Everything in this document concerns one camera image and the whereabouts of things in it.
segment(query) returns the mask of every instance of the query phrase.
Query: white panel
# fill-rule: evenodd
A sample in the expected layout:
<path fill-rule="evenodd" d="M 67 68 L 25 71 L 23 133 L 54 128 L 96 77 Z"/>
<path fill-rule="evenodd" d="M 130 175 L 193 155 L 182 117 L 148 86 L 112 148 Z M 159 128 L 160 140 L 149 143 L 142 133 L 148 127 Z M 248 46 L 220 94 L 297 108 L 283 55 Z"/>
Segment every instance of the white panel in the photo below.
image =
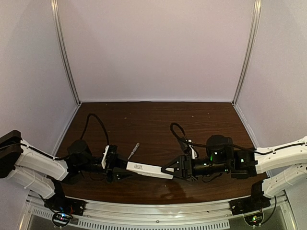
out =
<path fill-rule="evenodd" d="M 232 101 L 253 0 L 64 0 L 82 101 Z"/>
<path fill-rule="evenodd" d="M 255 142 L 262 147 L 307 134 L 306 9 L 304 0 L 262 1 L 257 40 L 238 102 Z M 302 230 L 306 229 L 306 187 L 304 183 L 287 190 Z"/>
<path fill-rule="evenodd" d="M 18 129 L 52 153 L 75 108 L 49 0 L 0 1 L 0 136 Z M 16 229 L 27 196 L 0 180 L 1 229 Z"/>

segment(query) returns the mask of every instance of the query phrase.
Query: white backdrop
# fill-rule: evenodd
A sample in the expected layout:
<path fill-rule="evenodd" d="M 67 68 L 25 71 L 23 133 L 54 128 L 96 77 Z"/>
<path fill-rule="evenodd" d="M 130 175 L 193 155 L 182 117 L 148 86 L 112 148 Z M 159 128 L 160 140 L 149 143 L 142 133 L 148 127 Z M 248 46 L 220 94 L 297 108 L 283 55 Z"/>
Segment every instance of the white backdrop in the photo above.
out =
<path fill-rule="evenodd" d="M 232 101 L 254 0 L 59 1 L 81 101 Z"/>
<path fill-rule="evenodd" d="M 0 136 L 52 153 L 74 104 L 49 0 L 0 1 Z M 0 179 L 0 229 L 17 229 L 27 190 Z"/>
<path fill-rule="evenodd" d="M 304 0 L 262 1 L 257 40 L 238 106 L 254 142 L 263 147 L 307 135 L 306 9 Z M 304 230 L 307 182 L 287 193 L 299 229 Z"/>

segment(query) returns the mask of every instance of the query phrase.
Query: dark brown wooden surface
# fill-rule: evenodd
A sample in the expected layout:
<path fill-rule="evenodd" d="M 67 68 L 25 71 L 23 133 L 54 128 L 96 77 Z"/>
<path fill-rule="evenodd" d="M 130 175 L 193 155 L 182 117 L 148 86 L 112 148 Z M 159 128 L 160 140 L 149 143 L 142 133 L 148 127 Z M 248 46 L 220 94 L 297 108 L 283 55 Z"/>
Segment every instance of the dark brown wooden surface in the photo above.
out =
<path fill-rule="evenodd" d="M 86 116 L 96 113 L 104 122 L 110 143 L 128 157 L 135 144 L 141 145 L 132 161 L 164 165 L 181 155 L 180 146 L 169 130 L 171 122 L 180 123 L 196 143 L 206 143 L 214 134 L 232 137 L 235 144 L 252 147 L 252 142 L 230 103 L 83 103 L 58 151 L 67 155 L 67 147 L 80 138 Z M 84 136 L 93 155 L 102 156 L 106 139 L 94 118 Z M 206 157 L 205 149 L 199 149 Z M 186 182 L 134 176 L 107 184 L 92 181 L 88 173 L 76 185 L 63 184 L 65 194 L 82 199 L 130 204 L 174 204 L 229 199 L 250 194 L 251 185 L 266 175 L 247 180 L 231 179 L 229 174 L 210 183 Z M 99 179 L 100 175 L 92 174 Z"/>

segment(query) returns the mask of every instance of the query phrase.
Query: white wall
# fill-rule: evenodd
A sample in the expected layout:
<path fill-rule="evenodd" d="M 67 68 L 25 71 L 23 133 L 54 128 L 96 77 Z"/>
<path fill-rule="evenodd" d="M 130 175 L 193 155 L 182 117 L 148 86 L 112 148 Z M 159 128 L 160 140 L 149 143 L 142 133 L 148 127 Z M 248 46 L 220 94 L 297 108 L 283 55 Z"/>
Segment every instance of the white wall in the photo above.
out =
<path fill-rule="evenodd" d="M 306 1 L 262 1 L 257 40 L 238 106 L 260 146 L 307 135 Z M 304 230 L 307 182 L 287 193 L 299 229 Z"/>
<path fill-rule="evenodd" d="M 59 1 L 82 101 L 232 101 L 254 0 Z"/>
<path fill-rule="evenodd" d="M 75 109 L 49 0 L 0 2 L 0 136 L 52 153 Z M 27 191 L 0 180 L 0 229 L 16 229 Z"/>

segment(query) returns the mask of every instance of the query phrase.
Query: robotic arm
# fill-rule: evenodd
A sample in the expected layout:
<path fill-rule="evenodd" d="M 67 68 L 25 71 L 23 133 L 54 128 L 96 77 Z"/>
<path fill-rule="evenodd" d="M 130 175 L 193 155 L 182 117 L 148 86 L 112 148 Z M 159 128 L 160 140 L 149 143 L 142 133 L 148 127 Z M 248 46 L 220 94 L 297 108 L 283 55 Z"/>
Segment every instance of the robotic arm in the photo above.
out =
<path fill-rule="evenodd" d="M 207 140 L 208 157 L 204 159 L 198 159 L 193 148 L 199 144 L 184 138 L 178 140 L 184 154 L 161 167 L 129 161 L 117 153 L 115 145 L 106 146 L 103 156 L 95 158 L 84 140 L 75 141 L 68 148 L 68 156 L 56 158 L 31 146 L 21 138 L 19 131 L 14 130 L 0 138 L 0 178 L 14 180 L 37 192 L 50 209 L 74 215 L 83 214 L 85 202 L 65 197 L 60 182 L 78 182 L 81 171 L 100 172 L 109 183 L 134 174 L 195 181 L 215 173 L 247 179 L 290 166 L 275 177 L 255 183 L 251 196 L 231 200 L 233 215 L 269 207 L 270 198 L 307 178 L 307 136 L 270 148 L 235 150 L 238 147 L 233 145 L 231 138 L 215 135 Z"/>

